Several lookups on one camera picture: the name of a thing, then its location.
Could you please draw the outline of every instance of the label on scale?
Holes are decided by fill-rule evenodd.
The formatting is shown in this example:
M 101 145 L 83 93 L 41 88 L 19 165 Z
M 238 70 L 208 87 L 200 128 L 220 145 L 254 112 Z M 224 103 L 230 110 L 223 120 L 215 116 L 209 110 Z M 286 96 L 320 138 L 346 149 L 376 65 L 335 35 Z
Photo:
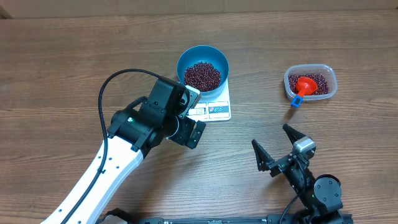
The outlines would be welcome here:
M 201 121 L 229 118 L 229 104 L 227 101 L 198 103 L 188 111 L 188 116 Z

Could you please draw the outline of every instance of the cable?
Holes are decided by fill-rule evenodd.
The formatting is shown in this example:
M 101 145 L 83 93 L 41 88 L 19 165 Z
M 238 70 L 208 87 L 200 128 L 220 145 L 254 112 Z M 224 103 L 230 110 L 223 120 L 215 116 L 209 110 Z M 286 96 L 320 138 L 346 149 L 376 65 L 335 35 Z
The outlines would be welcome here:
M 296 162 L 296 164 L 298 165 L 298 167 L 301 170 L 301 173 L 303 175 L 303 179 L 304 179 L 304 188 L 301 190 L 301 192 L 299 192 L 291 201 L 290 203 L 286 206 L 284 212 L 282 213 L 282 216 L 280 216 L 280 220 L 279 220 L 279 224 L 282 224 L 282 220 L 284 219 L 284 216 L 286 215 L 287 211 L 289 211 L 289 209 L 291 208 L 291 206 L 293 205 L 293 203 L 305 192 L 305 189 L 307 188 L 307 178 L 305 178 L 305 174 L 304 174 L 304 169 L 301 166 L 299 160 L 297 158 L 294 158 L 294 161 Z
M 99 91 L 99 95 L 98 95 L 98 113 L 99 113 L 99 120 L 101 121 L 101 129 L 102 129 L 102 134 L 104 137 L 104 154 L 102 157 L 102 161 L 101 161 L 101 165 L 99 165 L 99 168 L 97 170 L 97 173 L 94 176 L 94 179 L 91 181 L 91 183 L 89 184 L 89 186 L 87 187 L 86 191 L 83 193 L 83 195 L 80 197 L 79 201 L 77 201 L 77 203 L 75 204 L 75 206 L 73 206 L 73 208 L 70 210 L 70 212 L 68 213 L 68 215 L 66 215 L 66 217 L 63 219 L 63 221 L 61 222 L 61 224 L 66 224 L 66 222 L 69 220 L 69 218 L 73 215 L 73 213 L 75 213 L 76 209 L 80 206 L 80 204 L 84 201 L 84 199 L 86 198 L 86 196 L 88 195 L 88 193 L 90 192 L 90 190 L 93 188 L 95 182 L 98 180 L 98 177 L 100 176 L 100 174 L 102 173 L 102 169 L 105 166 L 105 161 L 106 161 L 106 155 L 108 154 L 108 137 L 107 137 L 107 132 L 106 132 L 106 126 L 105 126 L 105 120 L 104 120 L 104 114 L 102 112 L 102 95 L 104 93 L 105 87 L 106 85 L 112 80 L 112 78 L 126 73 L 126 72 L 142 72 L 142 73 L 146 73 L 149 75 L 152 75 L 156 78 L 160 78 L 160 75 L 155 74 L 153 72 L 149 72 L 147 70 L 143 70 L 143 69 L 135 69 L 135 68 L 129 68 L 129 69 L 125 69 L 125 70 L 121 70 L 118 71 L 116 73 L 114 73 L 113 75 L 111 75 L 109 78 L 107 78 L 104 82 L 104 84 L 101 87 L 101 90 Z

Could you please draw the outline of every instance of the clear plastic container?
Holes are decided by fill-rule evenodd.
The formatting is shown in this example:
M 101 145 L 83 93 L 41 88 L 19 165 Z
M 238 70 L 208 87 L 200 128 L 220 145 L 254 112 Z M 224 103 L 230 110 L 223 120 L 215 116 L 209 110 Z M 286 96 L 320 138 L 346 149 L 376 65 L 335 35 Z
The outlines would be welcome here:
M 322 95 L 306 95 L 304 96 L 303 101 L 314 101 L 314 100 L 324 100 L 327 98 L 331 98 L 334 94 L 336 94 L 337 91 L 337 79 L 336 79 L 336 74 L 329 67 L 328 65 L 324 64 L 307 64 L 307 65 L 294 65 L 291 66 L 286 72 L 285 72 L 285 90 L 286 90 L 286 95 L 287 98 L 290 100 L 293 100 L 293 98 L 296 96 L 295 93 L 290 89 L 289 85 L 289 75 L 305 75 L 305 74 L 322 74 L 326 81 L 328 82 L 328 87 L 329 87 L 329 93 L 328 94 L 322 94 Z

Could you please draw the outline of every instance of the container of beans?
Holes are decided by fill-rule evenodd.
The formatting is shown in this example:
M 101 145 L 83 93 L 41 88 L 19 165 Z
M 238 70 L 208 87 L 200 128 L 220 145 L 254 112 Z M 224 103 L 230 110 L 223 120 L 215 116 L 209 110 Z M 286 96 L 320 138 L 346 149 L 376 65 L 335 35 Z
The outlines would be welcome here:
M 195 46 L 181 55 L 177 63 L 177 75 L 185 85 L 200 90 L 202 98 L 217 97 L 228 79 L 228 60 L 215 47 Z
M 284 78 L 286 95 L 289 100 L 293 100 L 296 96 L 295 85 L 302 76 L 312 78 L 318 85 L 318 90 L 312 95 L 305 95 L 303 101 L 331 98 L 337 91 L 336 74 L 328 65 L 294 65 L 285 72 Z

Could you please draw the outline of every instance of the blue bowl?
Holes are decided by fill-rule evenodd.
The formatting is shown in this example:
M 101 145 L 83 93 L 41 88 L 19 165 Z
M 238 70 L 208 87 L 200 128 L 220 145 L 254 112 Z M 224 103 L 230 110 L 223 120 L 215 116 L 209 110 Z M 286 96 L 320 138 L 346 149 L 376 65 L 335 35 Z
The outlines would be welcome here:
M 221 72 L 220 86 L 215 90 L 202 92 L 202 96 L 204 98 L 218 96 L 223 91 L 223 87 L 226 85 L 229 75 L 229 65 L 225 55 L 215 47 L 199 45 L 185 51 L 181 55 L 177 64 L 178 79 L 185 84 L 184 74 L 186 69 L 199 62 L 211 63 L 217 70 Z

